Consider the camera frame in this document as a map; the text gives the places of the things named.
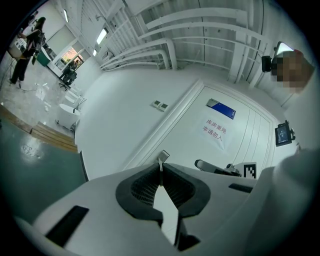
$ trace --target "door frame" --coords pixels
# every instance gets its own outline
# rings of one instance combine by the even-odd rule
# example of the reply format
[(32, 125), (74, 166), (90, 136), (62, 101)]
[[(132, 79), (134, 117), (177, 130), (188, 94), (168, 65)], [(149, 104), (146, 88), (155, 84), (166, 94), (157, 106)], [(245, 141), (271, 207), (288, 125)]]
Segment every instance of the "door frame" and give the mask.
[(129, 157), (129, 159), (124, 164), (122, 171), (143, 165), (143, 163), (150, 157), (150, 155), (156, 150), (160, 143), (166, 138), (166, 136), (179, 122), (180, 118), (186, 113), (188, 108), (205, 87), (209, 87), (238, 100), (239, 102), (257, 112), (260, 116), (262, 116), (269, 122), (270, 128), (267, 144), (267, 154), (262, 164), (262, 170), (266, 167), (271, 166), (276, 146), (275, 140), (272, 139), (273, 130), (275, 127), (277, 127), (276, 118), (253, 99), (240, 93), (239, 91), (216, 81), (199, 79), (184, 94), (182, 99), (162, 120), (162, 122), (154, 130), (154, 132), (142, 143), (138, 150), (136, 150), (134, 154)]

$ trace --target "white door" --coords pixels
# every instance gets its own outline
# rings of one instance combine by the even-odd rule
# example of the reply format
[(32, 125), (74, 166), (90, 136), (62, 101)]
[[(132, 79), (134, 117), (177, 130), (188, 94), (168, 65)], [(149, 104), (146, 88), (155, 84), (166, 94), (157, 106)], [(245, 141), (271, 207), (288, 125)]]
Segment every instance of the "white door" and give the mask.
[[(236, 111), (234, 119), (210, 108), (210, 99)], [(162, 150), (169, 153), (166, 163), (196, 169), (201, 159), (220, 168), (233, 163), (248, 124), (250, 108), (220, 91), (204, 87), (182, 118), (146, 160), (152, 163)]]

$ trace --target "chair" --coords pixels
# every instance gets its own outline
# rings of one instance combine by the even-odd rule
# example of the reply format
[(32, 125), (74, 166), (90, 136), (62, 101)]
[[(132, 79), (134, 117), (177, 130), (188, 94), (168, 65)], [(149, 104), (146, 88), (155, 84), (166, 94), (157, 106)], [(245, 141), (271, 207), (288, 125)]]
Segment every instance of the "chair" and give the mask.
[(60, 88), (64, 87), (65, 91), (70, 89), (70, 85), (73, 83), (73, 81), (77, 78), (77, 73), (74, 71), (71, 71), (70, 73), (68, 73), (67, 75), (64, 76), (64, 78), (62, 79), (62, 83), (60, 82), (59, 85)]

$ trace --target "floor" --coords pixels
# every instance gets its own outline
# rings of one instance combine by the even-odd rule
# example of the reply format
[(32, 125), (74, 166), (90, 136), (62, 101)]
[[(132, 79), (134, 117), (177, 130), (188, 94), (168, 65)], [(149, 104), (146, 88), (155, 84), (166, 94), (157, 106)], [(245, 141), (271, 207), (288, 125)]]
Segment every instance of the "floor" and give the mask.
[(5, 118), (1, 118), (0, 152), (3, 195), (12, 214), (30, 224), (86, 182), (80, 154), (45, 143)]
[(72, 131), (55, 122), (66, 93), (58, 78), (38, 61), (34, 65), (30, 61), (20, 89), (18, 83), (9, 83), (15, 65), (16, 61), (6, 52), (0, 64), (0, 104), (32, 127), (41, 122), (73, 138)]

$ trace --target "wooden step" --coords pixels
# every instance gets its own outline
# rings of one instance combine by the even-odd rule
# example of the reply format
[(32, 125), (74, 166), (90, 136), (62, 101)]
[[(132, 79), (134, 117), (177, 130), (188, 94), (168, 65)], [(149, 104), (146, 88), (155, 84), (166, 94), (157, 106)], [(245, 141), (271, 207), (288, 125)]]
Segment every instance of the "wooden step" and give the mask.
[(71, 143), (71, 145), (74, 145), (75, 144), (75, 139), (74, 138), (71, 138), (61, 132), (58, 132), (46, 125), (44, 125), (43, 123), (41, 122), (38, 122), (36, 126), (33, 127), (33, 129), (36, 129), (37, 131), (40, 131), (41, 133), (43, 134), (46, 134), (52, 138), (59, 138), (59, 139), (62, 139), (68, 143)]
[(26, 122), (22, 121), (14, 114), (12, 114), (8, 109), (0, 104), (0, 116), (7, 119), (9, 122), (14, 124), (15, 126), (19, 127), (21, 130), (25, 131), (26, 133), (31, 133), (32, 126), (27, 124)]
[(68, 151), (71, 151), (74, 153), (78, 152), (77, 146), (63, 143), (63, 142), (56, 140), (50, 136), (47, 136), (46, 134), (41, 133), (40, 131), (38, 131), (36, 129), (32, 129), (31, 135), (37, 139), (42, 140), (43, 142), (49, 143), (49, 144), (51, 144), (55, 147), (58, 147), (60, 149), (68, 150)]

